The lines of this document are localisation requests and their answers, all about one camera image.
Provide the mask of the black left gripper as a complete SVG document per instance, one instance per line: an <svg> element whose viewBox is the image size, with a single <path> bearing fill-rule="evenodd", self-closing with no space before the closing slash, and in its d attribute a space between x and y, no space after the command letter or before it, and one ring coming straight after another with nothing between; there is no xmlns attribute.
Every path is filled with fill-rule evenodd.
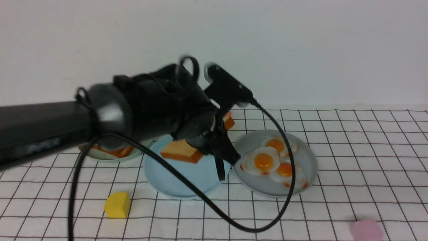
<svg viewBox="0 0 428 241"><path fill-rule="evenodd" d="M171 135L175 140L193 139L212 129L216 107L198 85L199 68L193 73L170 64L152 73L129 77L115 75L114 87L130 107L125 136L135 141ZM236 164L241 155L226 130L213 137L213 156L219 181L225 181L224 160Z"/></svg>

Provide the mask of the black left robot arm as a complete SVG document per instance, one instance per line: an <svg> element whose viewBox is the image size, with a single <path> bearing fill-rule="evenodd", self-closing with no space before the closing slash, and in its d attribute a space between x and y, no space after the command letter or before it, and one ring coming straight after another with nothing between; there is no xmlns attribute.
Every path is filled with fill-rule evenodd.
<svg viewBox="0 0 428 241"><path fill-rule="evenodd" d="M75 101L1 107L1 170L105 133L135 142L170 135L234 166L240 154L223 116L247 90L218 65L207 68L211 82L202 90L198 73L169 64L133 77L116 75L112 83L95 84Z"/></svg>

